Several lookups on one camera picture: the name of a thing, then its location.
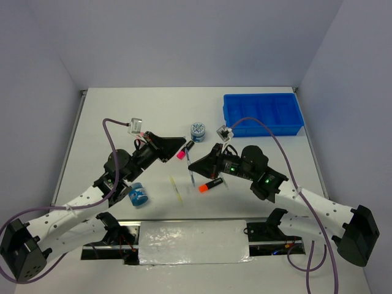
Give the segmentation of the yellow gel pen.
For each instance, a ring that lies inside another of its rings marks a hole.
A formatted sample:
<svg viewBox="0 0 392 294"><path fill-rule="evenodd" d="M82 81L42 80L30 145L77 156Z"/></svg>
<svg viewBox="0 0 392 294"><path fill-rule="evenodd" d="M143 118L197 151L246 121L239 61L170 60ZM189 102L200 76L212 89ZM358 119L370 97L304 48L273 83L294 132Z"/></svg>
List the yellow gel pen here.
<svg viewBox="0 0 392 294"><path fill-rule="evenodd" d="M175 183L175 180L173 179L172 176L169 176L169 178L170 178L171 184L172 184L172 186L173 186L173 189L174 189L174 191L175 191L176 197L177 197L177 199L178 199L178 201L179 201L179 204L180 204L181 206L183 206L183 200L182 200L182 198L181 198L181 195L180 195L180 193L179 193L179 190L178 190L178 188L177 188L177 185L176 185L176 183Z"/></svg>

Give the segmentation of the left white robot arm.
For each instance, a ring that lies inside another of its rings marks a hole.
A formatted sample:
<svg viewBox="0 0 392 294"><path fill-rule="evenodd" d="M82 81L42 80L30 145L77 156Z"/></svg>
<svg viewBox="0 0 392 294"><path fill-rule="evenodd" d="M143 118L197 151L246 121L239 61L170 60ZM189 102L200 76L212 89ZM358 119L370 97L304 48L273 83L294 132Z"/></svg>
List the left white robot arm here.
<svg viewBox="0 0 392 294"><path fill-rule="evenodd" d="M99 241L113 244L122 236L128 243L134 241L107 210L129 194L129 184L154 161L169 161L186 142L183 137L159 137L152 132L145 132L143 139L132 154L124 149L113 151L104 174L60 209L27 222L16 218L7 224L1 256L16 283L32 282L48 262L76 247Z"/></svg>

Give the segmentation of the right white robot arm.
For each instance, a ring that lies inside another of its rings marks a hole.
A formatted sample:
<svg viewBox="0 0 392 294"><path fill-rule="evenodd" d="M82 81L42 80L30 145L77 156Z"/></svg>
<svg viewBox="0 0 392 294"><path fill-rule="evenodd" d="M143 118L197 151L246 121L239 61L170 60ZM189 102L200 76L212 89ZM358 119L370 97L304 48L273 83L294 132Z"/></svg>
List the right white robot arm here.
<svg viewBox="0 0 392 294"><path fill-rule="evenodd" d="M301 187L268 166L268 158L255 145L241 155L223 151L217 143L211 152L188 169L209 179L226 173L251 182L251 191L275 204L266 225L272 239L287 236L316 237L331 243L338 254L356 266L365 267L380 236L371 210L341 205Z"/></svg>

